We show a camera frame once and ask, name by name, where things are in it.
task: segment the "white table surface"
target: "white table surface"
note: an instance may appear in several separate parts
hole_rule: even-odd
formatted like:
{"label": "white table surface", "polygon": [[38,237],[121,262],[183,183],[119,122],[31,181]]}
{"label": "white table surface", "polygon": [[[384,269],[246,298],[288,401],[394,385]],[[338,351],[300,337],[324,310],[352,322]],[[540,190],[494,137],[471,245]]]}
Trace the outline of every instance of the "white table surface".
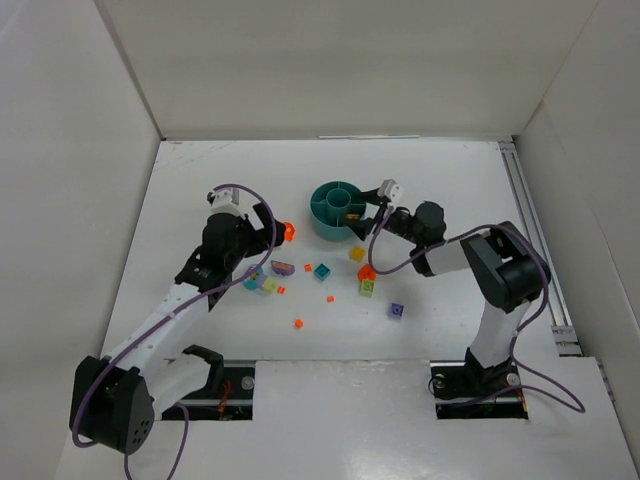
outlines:
{"label": "white table surface", "polygon": [[[530,420],[437,421],[426,391],[428,359],[461,359],[473,339],[483,299],[470,273],[425,279],[411,268],[358,295],[357,241],[332,244],[311,228],[308,199],[335,179],[363,189],[388,177],[406,189],[403,203],[439,202],[450,235],[480,223],[519,225],[495,143],[437,140],[164,143],[144,202],[109,331],[108,349],[163,298],[208,216],[205,195],[239,182],[264,194],[280,220],[297,228],[274,258],[300,269],[281,280],[288,292],[263,297],[229,291],[211,321],[191,332],[233,359],[326,359],[259,362],[254,418],[193,422],[177,480],[471,480],[636,478],[613,406],[593,359],[559,358],[544,316],[522,334],[518,353],[580,396],[580,415],[527,394]],[[380,238],[383,267],[409,245]],[[323,262],[320,284],[302,271]],[[327,304],[327,295],[336,296]],[[389,320],[391,301],[406,305]],[[295,318],[305,320],[302,330]],[[387,361],[386,359],[410,359]],[[335,360],[352,360],[349,362]],[[523,372],[524,383],[547,387]],[[136,480],[164,479],[181,422],[156,422],[132,457]],[[105,447],[79,450],[70,435],[57,480],[124,478],[122,456]]]}
{"label": "white table surface", "polygon": [[[477,332],[483,298],[470,271],[426,279],[412,267],[378,277],[373,298],[359,295],[349,259],[360,245],[331,243],[312,228],[309,199],[332,180],[362,190],[394,178],[405,189],[402,204],[412,211],[423,200],[445,209],[448,235],[481,223],[511,220],[520,226],[511,187],[494,142],[454,140],[315,140],[184,142],[162,144],[144,200],[133,244],[106,335],[104,351],[126,338],[158,305],[173,277],[199,244],[210,214],[207,192],[221,183],[254,188],[280,221],[292,222],[293,243],[273,259],[296,265],[278,279],[285,295],[269,297],[242,286],[231,289],[193,328],[184,345],[198,343],[227,359],[461,359]],[[241,205],[254,201],[241,195]],[[389,267],[412,246],[391,234],[376,245],[377,264]],[[238,272],[255,262],[246,260]],[[303,265],[324,263],[331,276],[318,282]],[[327,303],[328,295],[336,298]],[[402,321],[387,317],[390,302],[405,305]],[[302,330],[295,319],[305,322]],[[522,336],[524,355],[555,355],[545,316]]]}
{"label": "white table surface", "polygon": [[[259,362],[253,420],[193,422],[174,480],[637,479],[595,360],[536,366],[587,413],[530,394],[528,421],[437,420],[424,361]],[[154,425],[131,459],[136,480],[166,479],[182,427]],[[56,480],[116,478],[122,455],[67,440]]]}

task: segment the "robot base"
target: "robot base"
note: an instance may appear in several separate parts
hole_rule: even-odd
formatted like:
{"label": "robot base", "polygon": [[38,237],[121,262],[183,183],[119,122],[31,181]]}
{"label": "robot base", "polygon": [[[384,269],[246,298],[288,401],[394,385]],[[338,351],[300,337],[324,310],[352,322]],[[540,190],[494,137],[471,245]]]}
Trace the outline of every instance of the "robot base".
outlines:
{"label": "robot base", "polygon": [[515,366],[502,366],[500,374],[479,381],[482,377],[468,361],[431,362],[429,389],[436,398],[438,419],[529,418],[520,391],[507,392],[469,406],[457,405],[502,390],[509,386],[507,377],[510,380],[518,378]]}

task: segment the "white enclosure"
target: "white enclosure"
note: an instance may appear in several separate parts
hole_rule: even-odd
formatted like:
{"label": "white enclosure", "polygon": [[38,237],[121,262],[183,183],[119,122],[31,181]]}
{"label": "white enclosure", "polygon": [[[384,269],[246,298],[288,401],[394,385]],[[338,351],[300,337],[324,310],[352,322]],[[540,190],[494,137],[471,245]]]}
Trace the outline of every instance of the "white enclosure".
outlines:
{"label": "white enclosure", "polygon": [[596,0],[98,0],[165,137],[522,131]]}

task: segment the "toy block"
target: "toy block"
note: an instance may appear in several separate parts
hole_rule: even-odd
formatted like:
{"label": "toy block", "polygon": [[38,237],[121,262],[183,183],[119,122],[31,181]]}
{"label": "toy block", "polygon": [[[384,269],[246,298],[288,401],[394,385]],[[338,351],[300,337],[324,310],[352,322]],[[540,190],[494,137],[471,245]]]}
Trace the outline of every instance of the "toy block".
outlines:
{"label": "toy block", "polygon": [[284,262],[277,262],[275,260],[271,261],[271,268],[276,272],[276,275],[282,275],[284,277],[293,275],[296,272],[296,267],[293,265]]}
{"label": "toy block", "polygon": [[351,250],[349,257],[351,258],[351,260],[355,260],[356,262],[360,263],[362,260],[364,260],[366,254],[367,251],[364,248],[355,247],[353,250]]}
{"label": "toy block", "polygon": [[262,289],[263,292],[273,293],[278,286],[275,278],[269,277],[267,275],[261,275],[258,280],[258,286]]}
{"label": "toy block", "polygon": [[371,280],[375,282],[376,280],[376,272],[373,271],[373,268],[368,263],[360,269],[358,272],[358,280],[363,282],[364,280]]}
{"label": "toy block", "polygon": [[296,234],[296,229],[295,229],[295,228],[293,228],[293,224],[292,224],[292,223],[289,223],[289,222],[284,222],[284,227],[285,227],[285,230],[284,230],[284,239],[285,239],[287,242],[293,242],[293,237],[294,237],[294,236],[295,236],[295,234]]}
{"label": "toy block", "polygon": [[391,318],[395,318],[400,320],[402,318],[402,313],[404,312],[404,305],[399,303],[392,303],[389,307],[389,316]]}
{"label": "toy block", "polygon": [[313,274],[316,276],[318,280],[324,282],[327,277],[331,274],[331,270],[324,263],[321,263],[316,267],[313,271]]}
{"label": "toy block", "polygon": [[373,297],[373,287],[375,283],[372,280],[363,280],[360,284],[360,293],[365,297]]}
{"label": "toy block", "polygon": [[[256,268],[256,266],[251,265],[249,268],[247,268],[247,272],[253,268]],[[256,273],[254,273],[249,278],[247,278],[244,282],[242,282],[242,284],[247,290],[255,290],[256,288],[258,288],[258,284],[256,283],[256,280],[262,274],[263,274],[263,270],[262,270],[262,267],[260,267]]]}

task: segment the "teal container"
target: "teal container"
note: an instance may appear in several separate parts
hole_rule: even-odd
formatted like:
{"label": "teal container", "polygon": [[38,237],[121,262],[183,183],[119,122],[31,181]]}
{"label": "teal container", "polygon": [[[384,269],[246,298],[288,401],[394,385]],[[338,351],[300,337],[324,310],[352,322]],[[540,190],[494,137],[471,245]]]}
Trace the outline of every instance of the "teal container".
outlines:
{"label": "teal container", "polygon": [[330,242],[348,240],[353,235],[342,223],[346,214],[364,215],[365,203],[354,203],[360,193],[355,185],[347,182],[325,183],[311,195],[311,215],[316,233]]}

